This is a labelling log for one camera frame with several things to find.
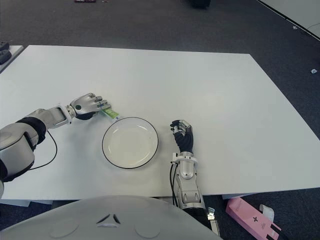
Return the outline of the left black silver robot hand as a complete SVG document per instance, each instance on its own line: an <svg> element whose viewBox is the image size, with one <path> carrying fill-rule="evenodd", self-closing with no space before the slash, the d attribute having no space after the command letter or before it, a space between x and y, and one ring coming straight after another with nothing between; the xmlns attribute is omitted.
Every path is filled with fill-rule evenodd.
<svg viewBox="0 0 320 240"><path fill-rule="evenodd" d="M75 111L75 117L79 120L89 120L94 114L111 108L107 100L93 93L87 93L74 99L70 106Z"/></svg>

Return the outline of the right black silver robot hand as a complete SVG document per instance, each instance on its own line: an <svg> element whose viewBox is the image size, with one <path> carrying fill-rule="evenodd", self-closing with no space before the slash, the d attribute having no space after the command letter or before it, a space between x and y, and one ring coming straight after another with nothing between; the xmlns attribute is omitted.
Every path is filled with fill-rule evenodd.
<svg viewBox="0 0 320 240"><path fill-rule="evenodd" d="M185 120L174 120L170 124L170 130L174 136L179 151L193 154L194 135L192 126Z"/></svg>

